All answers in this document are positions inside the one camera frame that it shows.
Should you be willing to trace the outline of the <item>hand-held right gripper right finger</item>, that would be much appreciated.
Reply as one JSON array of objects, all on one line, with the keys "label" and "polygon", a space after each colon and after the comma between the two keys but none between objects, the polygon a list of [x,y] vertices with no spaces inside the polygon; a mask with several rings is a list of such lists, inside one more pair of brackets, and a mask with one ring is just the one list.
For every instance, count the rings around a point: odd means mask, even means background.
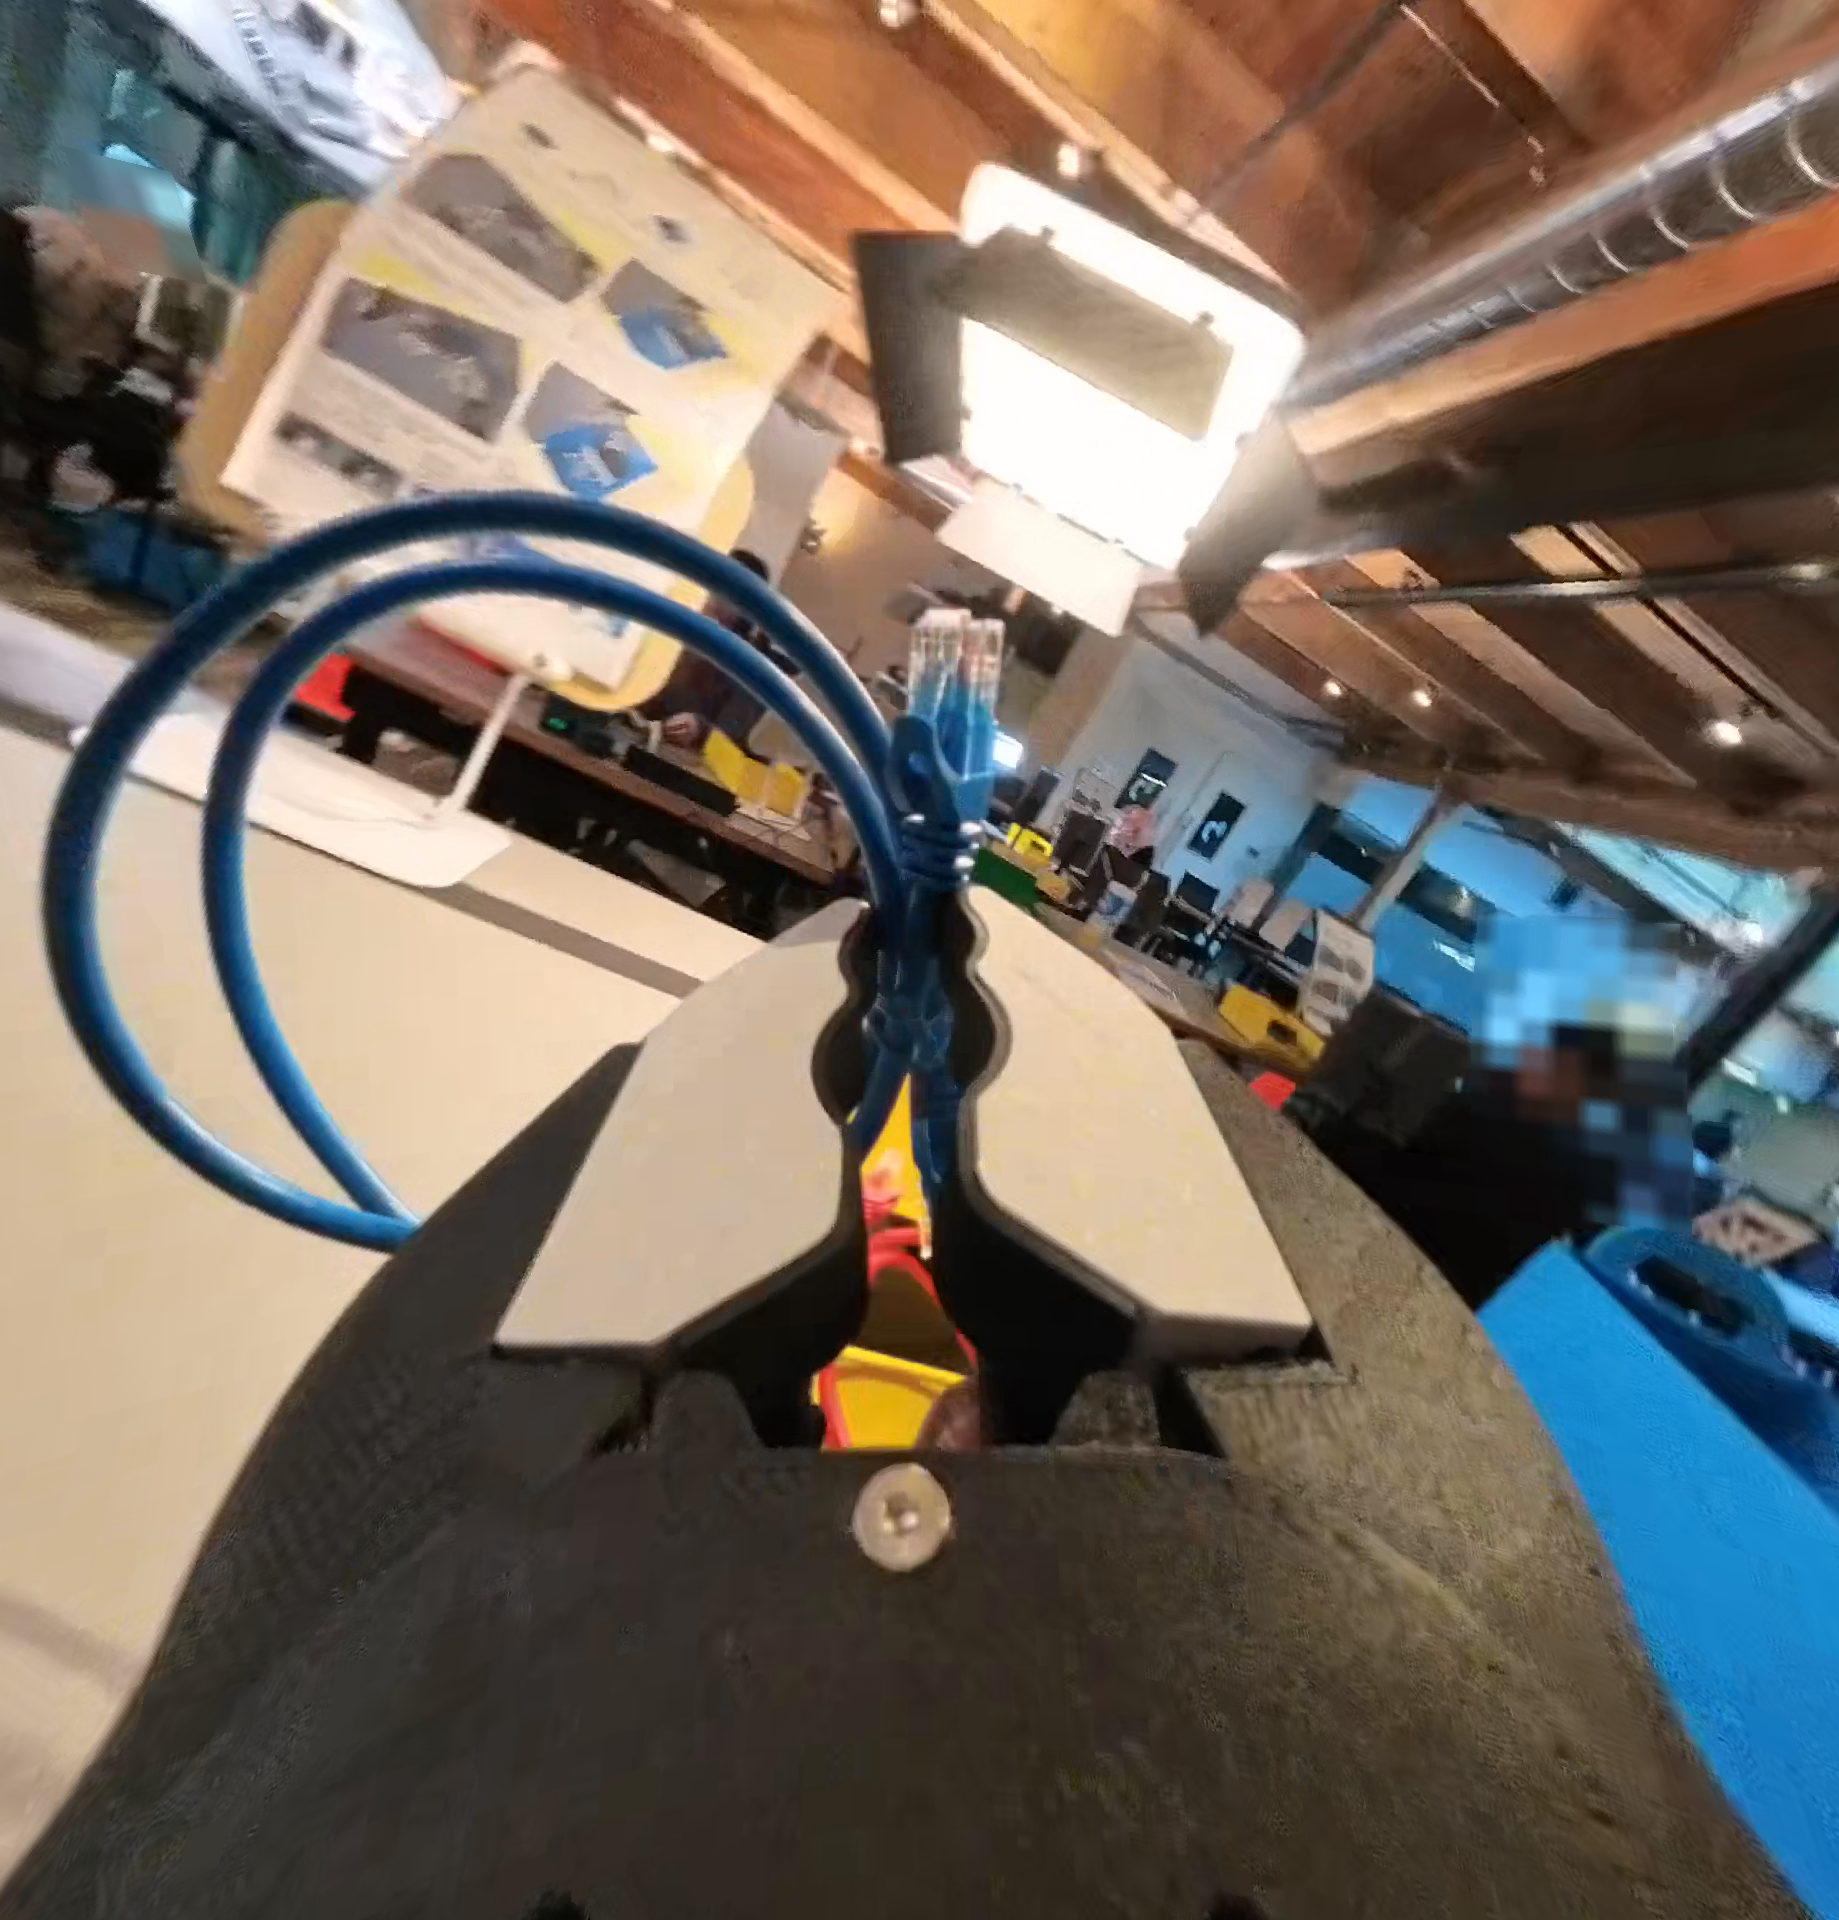
[{"label": "hand-held right gripper right finger", "polygon": [[1061,1412],[1097,1375],[1309,1350],[1313,1310],[1157,1013],[987,888],[941,942],[957,1099],[931,1271],[989,1401]]}]

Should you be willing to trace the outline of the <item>white board stand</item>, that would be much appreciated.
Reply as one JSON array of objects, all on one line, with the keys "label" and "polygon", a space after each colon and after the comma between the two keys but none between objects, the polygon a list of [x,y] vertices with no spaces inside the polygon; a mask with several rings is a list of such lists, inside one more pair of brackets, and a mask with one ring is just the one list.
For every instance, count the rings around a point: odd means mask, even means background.
[{"label": "white board stand", "polygon": [[[211,659],[203,684],[185,685],[169,712],[119,760],[107,823],[133,791],[201,805],[227,718],[263,665],[257,648]],[[567,857],[515,827],[501,827],[449,794],[427,794],[337,756],[325,738],[279,722],[255,763],[247,823],[295,848],[425,896],[469,889],[537,902],[557,889],[547,871]]]}]

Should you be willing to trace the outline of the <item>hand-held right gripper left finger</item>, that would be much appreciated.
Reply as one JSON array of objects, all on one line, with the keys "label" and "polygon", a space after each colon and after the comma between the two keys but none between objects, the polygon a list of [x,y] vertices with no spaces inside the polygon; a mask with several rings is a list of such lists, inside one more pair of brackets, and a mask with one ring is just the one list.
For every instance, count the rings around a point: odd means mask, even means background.
[{"label": "hand-held right gripper left finger", "polygon": [[501,1354],[809,1379],[867,1297],[859,1153],[821,1046],[853,1009],[841,900],[655,1026],[499,1322]]}]

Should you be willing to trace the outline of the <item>small yellow bin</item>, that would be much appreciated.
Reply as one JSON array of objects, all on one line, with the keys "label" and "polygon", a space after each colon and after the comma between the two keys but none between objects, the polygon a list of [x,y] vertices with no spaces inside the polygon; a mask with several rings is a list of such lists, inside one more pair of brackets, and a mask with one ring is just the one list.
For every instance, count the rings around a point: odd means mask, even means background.
[{"label": "small yellow bin", "polygon": [[771,822],[797,823],[809,791],[809,775],[787,760],[753,756],[739,742],[711,729],[701,744],[709,775],[733,795],[739,812]]}]

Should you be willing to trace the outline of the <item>yellow plastic bin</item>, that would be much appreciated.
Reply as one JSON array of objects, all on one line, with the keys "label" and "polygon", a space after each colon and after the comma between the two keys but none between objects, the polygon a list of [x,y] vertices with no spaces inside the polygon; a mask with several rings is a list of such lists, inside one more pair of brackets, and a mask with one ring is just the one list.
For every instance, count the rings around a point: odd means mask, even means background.
[{"label": "yellow plastic bin", "polygon": [[825,1452],[913,1448],[939,1400],[975,1367],[975,1350],[939,1304],[931,1204],[913,1145],[911,1089],[865,1149],[861,1213],[867,1308],[853,1340],[815,1375]]}]

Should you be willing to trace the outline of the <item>large blue storage bin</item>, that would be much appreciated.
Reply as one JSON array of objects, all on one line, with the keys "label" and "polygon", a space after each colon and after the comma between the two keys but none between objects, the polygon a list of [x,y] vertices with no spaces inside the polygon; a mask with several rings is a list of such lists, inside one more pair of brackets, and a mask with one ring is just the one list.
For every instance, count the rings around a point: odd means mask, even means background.
[{"label": "large blue storage bin", "polygon": [[1551,1432],[1682,1729],[1812,1916],[1839,1918],[1839,1499],[1569,1247],[1479,1314]]}]

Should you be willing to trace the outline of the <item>wooden instruction board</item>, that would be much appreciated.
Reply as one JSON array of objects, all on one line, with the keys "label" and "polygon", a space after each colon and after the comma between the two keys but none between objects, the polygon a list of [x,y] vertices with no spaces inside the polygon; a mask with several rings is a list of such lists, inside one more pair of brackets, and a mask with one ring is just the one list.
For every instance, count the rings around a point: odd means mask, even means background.
[{"label": "wooden instruction board", "polygon": [[549,59],[359,206],[267,246],[177,445],[185,501],[287,539],[425,495],[615,505],[717,551],[837,294]]}]

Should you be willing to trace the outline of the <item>studio light panel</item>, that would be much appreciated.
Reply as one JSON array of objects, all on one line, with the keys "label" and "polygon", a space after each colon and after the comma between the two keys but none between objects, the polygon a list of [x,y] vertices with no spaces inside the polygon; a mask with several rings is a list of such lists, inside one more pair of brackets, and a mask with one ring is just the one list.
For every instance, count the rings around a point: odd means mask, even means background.
[{"label": "studio light panel", "polygon": [[995,161],[953,229],[849,254],[883,465],[957,490],[955,555],[1105,635],[1205,545],[1307,349],[1279,287]]}]

